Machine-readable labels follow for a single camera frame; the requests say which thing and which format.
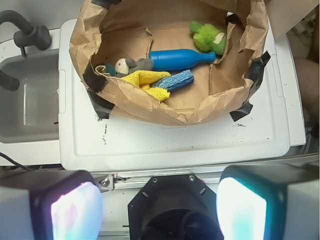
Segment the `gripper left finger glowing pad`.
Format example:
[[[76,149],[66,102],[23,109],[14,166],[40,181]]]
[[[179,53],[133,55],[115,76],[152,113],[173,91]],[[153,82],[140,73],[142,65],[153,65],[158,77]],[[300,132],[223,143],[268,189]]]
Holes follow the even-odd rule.
[[[88,171],[0,174],[2,240],[96,240],[102,222],[102,194]]]

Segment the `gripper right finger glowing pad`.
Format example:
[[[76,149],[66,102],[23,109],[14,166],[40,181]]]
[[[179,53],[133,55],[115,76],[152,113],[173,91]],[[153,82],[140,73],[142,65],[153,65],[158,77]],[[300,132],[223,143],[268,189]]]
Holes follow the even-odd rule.
[[[217,187],[216,210],[226,240],[318,240],[320,168],[227,166]]]

